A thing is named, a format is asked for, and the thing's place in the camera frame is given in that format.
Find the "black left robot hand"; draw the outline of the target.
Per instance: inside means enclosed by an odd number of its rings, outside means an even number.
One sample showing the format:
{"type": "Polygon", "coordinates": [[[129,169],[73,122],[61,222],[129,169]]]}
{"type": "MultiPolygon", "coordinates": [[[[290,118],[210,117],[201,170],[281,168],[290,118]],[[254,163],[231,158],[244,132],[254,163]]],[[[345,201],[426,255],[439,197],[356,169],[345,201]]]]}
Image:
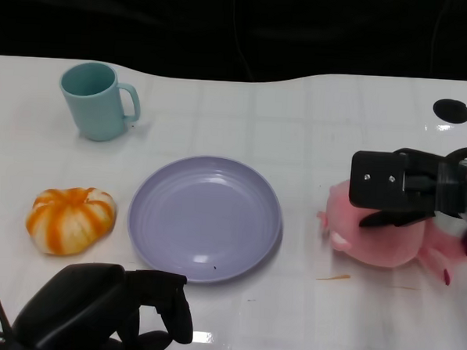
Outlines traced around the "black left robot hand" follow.
{"type": "Polygon", "coordinates": [[[183,275],[121,265],[63,268],[24,306],[13,336],[27,350],[164,350],[192,342],[183,275]]]}

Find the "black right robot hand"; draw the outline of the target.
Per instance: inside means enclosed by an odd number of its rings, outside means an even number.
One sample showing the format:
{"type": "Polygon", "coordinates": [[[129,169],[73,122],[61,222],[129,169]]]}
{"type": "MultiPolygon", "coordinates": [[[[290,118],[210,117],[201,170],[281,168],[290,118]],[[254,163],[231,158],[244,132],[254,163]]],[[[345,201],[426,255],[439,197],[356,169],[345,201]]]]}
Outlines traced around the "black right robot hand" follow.
{"type": "Polygon", "coordinates": [[[414,149],[356,152],[350,170],[350,203],[374,210],[360,227],[409,226],[436,212],[467,210],[467,167],[460,161],[414,149]]]}

